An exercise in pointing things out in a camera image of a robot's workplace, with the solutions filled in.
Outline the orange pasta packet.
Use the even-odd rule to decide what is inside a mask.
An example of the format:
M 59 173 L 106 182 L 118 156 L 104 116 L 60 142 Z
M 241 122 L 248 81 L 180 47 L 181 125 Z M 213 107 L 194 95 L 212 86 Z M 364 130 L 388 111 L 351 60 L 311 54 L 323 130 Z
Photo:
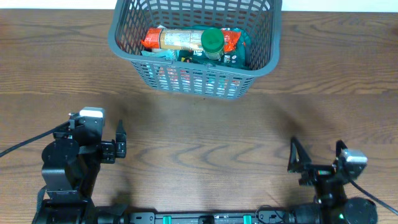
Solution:
M 141 44 L 147 49 L 204 51 L 201 46 L 204 30 L 150 28 Z

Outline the green Nescafe coffee bag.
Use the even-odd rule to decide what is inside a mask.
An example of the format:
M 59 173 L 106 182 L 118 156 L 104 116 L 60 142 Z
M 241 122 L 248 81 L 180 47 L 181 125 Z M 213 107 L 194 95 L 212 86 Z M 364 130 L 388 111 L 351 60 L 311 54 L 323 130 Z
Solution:
M 224 35 L 224 54 L 219 60 L 210 60 L 202 51 L 180 50 L 178 61 L 211 64 L 249 70 L 251 38 L 239 28 L 221 28 Z

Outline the green lid jar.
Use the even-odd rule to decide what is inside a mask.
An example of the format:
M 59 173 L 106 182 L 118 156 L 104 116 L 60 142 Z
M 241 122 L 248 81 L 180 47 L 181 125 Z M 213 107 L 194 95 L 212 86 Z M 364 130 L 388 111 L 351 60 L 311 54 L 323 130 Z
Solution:
M 219 60 L 224 54 L 224 35 L 220 29 L 209 28 L 201 35 L 201 46 L 206 57 Z

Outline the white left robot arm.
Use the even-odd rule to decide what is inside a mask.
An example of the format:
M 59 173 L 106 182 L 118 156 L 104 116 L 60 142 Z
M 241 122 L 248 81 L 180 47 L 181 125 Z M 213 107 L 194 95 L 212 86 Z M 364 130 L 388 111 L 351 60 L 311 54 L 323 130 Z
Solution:
M 37 196 L 33 223 L 129 223 L 126 205 L 97 207 L 92 194 L 102 164 L 124 158 L 126 131 L 120 121 L 116 137 L 102 139 L 104 118 L 70 115 L 53 131 L 42 151 L 45 186 Z

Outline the grey plastic lattice basket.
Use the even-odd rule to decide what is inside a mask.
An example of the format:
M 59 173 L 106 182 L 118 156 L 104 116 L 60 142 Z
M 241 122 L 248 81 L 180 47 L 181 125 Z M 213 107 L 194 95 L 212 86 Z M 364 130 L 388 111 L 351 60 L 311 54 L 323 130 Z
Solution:
M 142 41 L 150 28 L 224 28 L 241 34 L 234 52 L 209 60 L 202 52 L 150 56 Z M 279 61 L 282 0 L 118 0 L 108 34 L 110 49 L 132 63 L 156 90 L 235 99 Z

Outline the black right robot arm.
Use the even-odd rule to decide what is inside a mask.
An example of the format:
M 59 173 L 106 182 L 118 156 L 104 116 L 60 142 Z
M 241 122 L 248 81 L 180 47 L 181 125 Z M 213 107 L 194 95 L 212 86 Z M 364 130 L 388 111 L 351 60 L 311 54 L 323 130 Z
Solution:
M 362 151 L 336 142 L 331 165 L 313 164 L 299 140 L 290 140 L 287 171 L 299 173 L 301 186 L 315 189 L 312 203 L 291 207 L 261 205 L 253 212 L 123 213 L 115 223 L 129 224 L 257 224 L 257 223 L 377 223 L 376 204 L 369 198 L 348 198 L 344 186 L 357 179 L 368 164 Z

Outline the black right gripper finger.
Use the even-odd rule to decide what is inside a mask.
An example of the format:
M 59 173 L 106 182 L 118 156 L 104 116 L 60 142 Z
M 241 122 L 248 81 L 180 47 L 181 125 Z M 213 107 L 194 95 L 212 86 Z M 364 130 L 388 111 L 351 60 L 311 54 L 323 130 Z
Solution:
M 348 147 L 342 140 L 338 140 L 336 142 L 336 155 L 339 156 L 343 150 L 347 149 Z
M 290 156 L 287 167 L 289 173 L 299 173 L 308 169 L 312 163 L 311 158 L 296 137 L 290 139 Z

